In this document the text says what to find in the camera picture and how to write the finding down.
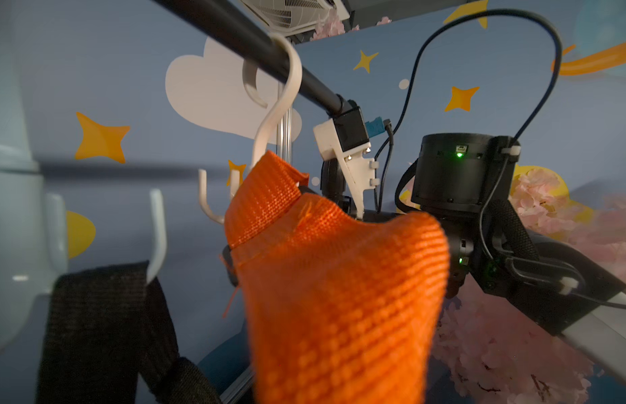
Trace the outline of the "orange ripstop waist bag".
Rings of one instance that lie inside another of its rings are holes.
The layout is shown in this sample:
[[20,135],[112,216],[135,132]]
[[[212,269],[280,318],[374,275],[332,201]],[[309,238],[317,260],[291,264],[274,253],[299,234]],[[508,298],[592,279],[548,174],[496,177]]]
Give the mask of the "orange ripstop waist bag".
[[259,403],[421,403],[449,278],[426,213],[353,219],[266,153],[225,215]]

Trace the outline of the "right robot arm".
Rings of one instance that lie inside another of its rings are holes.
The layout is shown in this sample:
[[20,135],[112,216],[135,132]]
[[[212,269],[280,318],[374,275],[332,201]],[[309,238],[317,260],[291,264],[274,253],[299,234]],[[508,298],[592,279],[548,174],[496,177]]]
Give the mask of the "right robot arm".
[[444,227],[452,286],[471,275],[626,383],[626,284],[573,247],[525,229],[508,201],[519,156],[508,136],[425,136],[404,175],[414,183],[412,207]]

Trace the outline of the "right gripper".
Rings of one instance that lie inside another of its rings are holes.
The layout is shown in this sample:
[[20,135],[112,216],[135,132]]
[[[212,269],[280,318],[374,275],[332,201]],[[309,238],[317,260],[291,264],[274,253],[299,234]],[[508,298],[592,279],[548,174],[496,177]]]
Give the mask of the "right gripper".
[[[352,198],[343,194],[346,188],[346,181],[336,159],[322,164],[320,187],[321,193],[325,198],[336,203],[342,211],[349,214],[353,219],[356,218],[356,208]],[[472,247],[472,239],[466,235],[467,231],[464,225],[454,218],[433,212],[430,212],[430,215],[439,222],[448,240],[450,268],[445,297],[455,298],[469,272],[467,265],[460,263],[460,260],[463,259],[462,254],[468,255],[466,250]]]

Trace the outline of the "black and orange bag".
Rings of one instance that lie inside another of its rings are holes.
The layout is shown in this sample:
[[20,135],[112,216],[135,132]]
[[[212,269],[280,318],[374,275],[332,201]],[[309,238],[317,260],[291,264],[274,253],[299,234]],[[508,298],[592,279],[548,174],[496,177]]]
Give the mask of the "black and orange bag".
[[179,353],[166,297],[148,262],[61,276],[38,370],[38,403],[133,403],[142,379],[158,403],[219,403]]

